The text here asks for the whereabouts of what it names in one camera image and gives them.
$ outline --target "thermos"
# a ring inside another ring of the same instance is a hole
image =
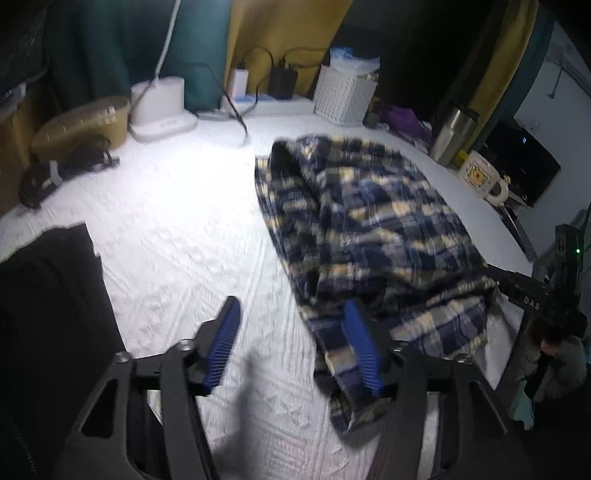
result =
[[[447,167],[474,133],[477,122],[478,113],[474,110],[454,107],[431,144],[429,156]]]

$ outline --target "blue gripper pad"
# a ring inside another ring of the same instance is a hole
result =
[[[234,345],[238,333],[240,317],[240,302],[235,297],[228,297],[217,319],[212,320],[220,322],[220,325],[206,356],[207,375],[203,380],[203,385],[209,390],[217,387],[222,380],[232,345]]]
[[[363,384],[372,391],[374,396],[379,397],[384,392],[380,369],[385,359],[376,348],[365,325],[363,312],[359,310],[356,302],[356,300],[347,300],[345,303],[343,330],[355,355],[357,355]]]

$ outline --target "teal curtain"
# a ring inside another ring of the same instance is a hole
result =
[[[478,150],[486,142],[498,122],[511,120],[519,110],[544,63],[550,46],[554,20],[554,15],[544,5],[538,6],[534,28],[523,58],[501,101],[473,143],[474,150]]]
[[[153,77],[174,0],[54,0],[46,46],[64,109],[109,95],[129,96],[134,83]],[[185,78],[187,109],[219,105],[221,90],[204,68],[223,79],[232,0],[183,0],[161,76]]]

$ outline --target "white woven basket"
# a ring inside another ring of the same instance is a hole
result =
[[[377,85],[322,65],[314,93],[314,113],[338,125],[360,125]]]

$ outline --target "yellow curtain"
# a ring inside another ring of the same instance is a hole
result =
[[[352,0],[233,0],[226,81],[230,68],[254,45],[268,48],[275,63],[291,47],[328,48],[340,27]],[[314,63],[322,52],[293,53],[288,61]],[[269,57],[263,51],[251,53],[246,61],[249,70],[248,91],[269,73]],[[301,69],[295,92],[305,95],[317,69]]]
[[[469,105],[480,118],[464,150],[469,151],[507,90],[530,41],[537,12],[537,0],[509,0],[491,61]]]

